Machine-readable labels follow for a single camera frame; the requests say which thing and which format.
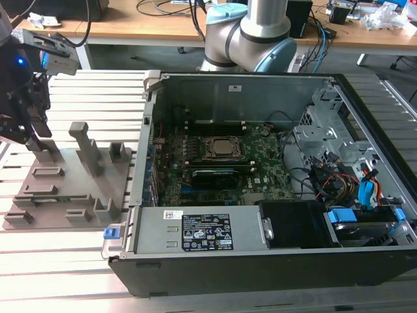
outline cpu socket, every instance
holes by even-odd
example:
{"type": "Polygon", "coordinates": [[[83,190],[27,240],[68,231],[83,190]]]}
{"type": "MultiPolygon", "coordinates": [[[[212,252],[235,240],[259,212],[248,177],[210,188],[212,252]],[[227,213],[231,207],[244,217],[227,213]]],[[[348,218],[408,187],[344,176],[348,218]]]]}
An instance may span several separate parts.
{"type": "Polygon", "coordinates": [[[240,149],[238,137],[211,137],[207,138],[205,143],[205,159],[235,158],[241,160],[244,158],[244,156],[242,156],[242,150],[240,149]]]}

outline power supply label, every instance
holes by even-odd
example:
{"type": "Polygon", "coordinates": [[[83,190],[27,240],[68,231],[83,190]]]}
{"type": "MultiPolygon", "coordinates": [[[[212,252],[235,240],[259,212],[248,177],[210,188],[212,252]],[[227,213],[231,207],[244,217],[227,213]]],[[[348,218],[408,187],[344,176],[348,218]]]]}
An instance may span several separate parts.
{"type": "Polygon", "coordinates": [[[182,249],[186,252],[233,250],[229,215],[183,215],[182,249]]]}

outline blue cable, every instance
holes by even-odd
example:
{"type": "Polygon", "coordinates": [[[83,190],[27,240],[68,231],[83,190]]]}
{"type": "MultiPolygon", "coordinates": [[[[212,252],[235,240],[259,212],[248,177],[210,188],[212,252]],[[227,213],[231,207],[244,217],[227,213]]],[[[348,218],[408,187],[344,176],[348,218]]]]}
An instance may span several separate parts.
{"type": "Polygon", "coordinates": [[[321,51],[320,51],[320,57],[319,60],[317,61],[317,64],[315,65],[314,71],[313,73],[316,72],[316,70],[320,67],[321,61],[323,60],[323,52],[324,52],[324,48],[326,47],[326,33],[324,32],[323,27],[321,27],[320,25],[317,24],[313,24],[316,27],[318,27],[321,30],[321,33],[323,34],[323,45],[321,47],[321,51]]]}

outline blue drive bracket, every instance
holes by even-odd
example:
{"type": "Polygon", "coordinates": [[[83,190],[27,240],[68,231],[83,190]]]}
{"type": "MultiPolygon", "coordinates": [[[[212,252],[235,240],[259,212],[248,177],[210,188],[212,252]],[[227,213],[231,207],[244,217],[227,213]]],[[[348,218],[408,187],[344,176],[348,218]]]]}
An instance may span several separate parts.
{"type": "Polygon", "coordinates": [[[404,211],[400,208],[395,209],[394,214],[398,218],[398,222],[401,222],[406,218],[404,211]]]}
{"type": "Polygon", "coordinates": [[[358,200],[359,203],[366,207],[367,210],[373,210],[371,206],[371,197],[373,194],[373,183],[371,181],[362,181],[359,184],[358,200]]]}
{"type": "Polygon", "coordinates": [[[120,238],[120,228],[105,228],[104,229],[104,239],[119,239],[120,238]]]}
{"type": "Polygon", "coordinates": [[[334,223],[353,223],[358,222],[352,209],[332,209],[328,214],[330,222],[334,223]]]}

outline motherboard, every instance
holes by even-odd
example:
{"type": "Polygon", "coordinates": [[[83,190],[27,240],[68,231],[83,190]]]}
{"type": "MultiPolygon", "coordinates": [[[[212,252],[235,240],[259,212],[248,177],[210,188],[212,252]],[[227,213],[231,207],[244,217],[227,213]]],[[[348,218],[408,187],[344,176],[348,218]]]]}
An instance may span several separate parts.
{"type": "Polygon", "coordinates": [[[154,146],[158,206],[294,198],[277,133],[268,125],[173,127],[154,146]]]}

